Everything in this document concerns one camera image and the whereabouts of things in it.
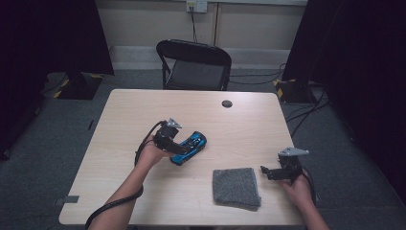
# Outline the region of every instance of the folded towel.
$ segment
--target folded towel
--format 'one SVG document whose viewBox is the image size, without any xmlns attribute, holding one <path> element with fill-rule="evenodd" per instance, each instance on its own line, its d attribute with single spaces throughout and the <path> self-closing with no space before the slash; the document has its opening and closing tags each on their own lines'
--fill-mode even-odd
<svg viewBox="0 0 406 230">
<path fill-rule="evenodd" d="M 214 170 L 213 196 L 217 204 L 257 211 L 260 197 L 254 169 Z"/>
</svg>

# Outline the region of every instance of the hand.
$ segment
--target hand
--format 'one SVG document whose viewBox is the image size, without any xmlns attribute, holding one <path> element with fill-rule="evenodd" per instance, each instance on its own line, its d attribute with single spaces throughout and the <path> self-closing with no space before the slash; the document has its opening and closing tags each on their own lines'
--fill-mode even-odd
<svg viewBox="0 0 406 230">
<path fill-rule="evenodd" d="M 141 152 L 141 156 L 140 156 L 140 159 L 138 162 L 138 164 L 141 164 L 144 166 L 149 166 L 150 168 L 152 168 L 152 166 L 157 164 L 161 160 L 162 157 L 171 157 L 171 156 L 175 155 L 172 152 L 163 151 L 161 149 L 158 149 L 152 140 L 153 140 L 153 135 L 150 135 L 147 138 L 147 143 Z"/>
<path fill-rule="evenodd" d="M 313 204 L 311 199 L 310 185 L 303 175 L 300 175 L 290 185 L 286 181 L 278 181 L 279 185 L 284 189 L 290 200 L 299 208 L 303 209 L 309 204 Z"/>
</svg>

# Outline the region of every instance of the table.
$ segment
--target table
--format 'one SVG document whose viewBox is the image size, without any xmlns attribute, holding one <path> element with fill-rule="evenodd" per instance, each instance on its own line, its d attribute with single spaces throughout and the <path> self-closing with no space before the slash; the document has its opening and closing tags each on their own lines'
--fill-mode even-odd
<svg viewBox="0 0 406 230">
<path fill-rule="evenodd" d="M 224 100 L 233 106 L 222 106 Z M 149 130 L 169 117 L 183 126 L 175 142 L 198 130 L 208 144 L 181 167 L 164 158 L 149 172 L 130 224 L 303 224 L 279 185 L 260 172 L 260 165 L 279 168 L 278 151 L 293 146 L 276 95 L 137 89 L 111 92 L 69 193 L 78 203 L 65 203 L 59 221 L 84 224 L 131 172 L 134 151 Z M 213 170 L 238 168 L 255 171 L 257 212 L 214 203 Z"/>
</svg>

